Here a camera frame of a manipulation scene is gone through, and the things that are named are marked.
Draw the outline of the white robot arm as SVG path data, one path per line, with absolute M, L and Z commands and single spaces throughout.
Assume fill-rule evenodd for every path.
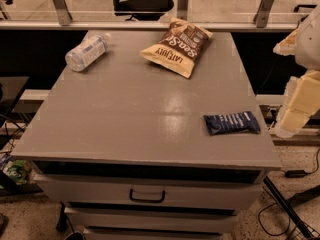
M 275 134 L 290 138 L 320 110 L 320 5 L 279 42 L 273 52 L 293 55 L 295 62 L 306 69 L 301 77 L 289 79 L 276 117 Z

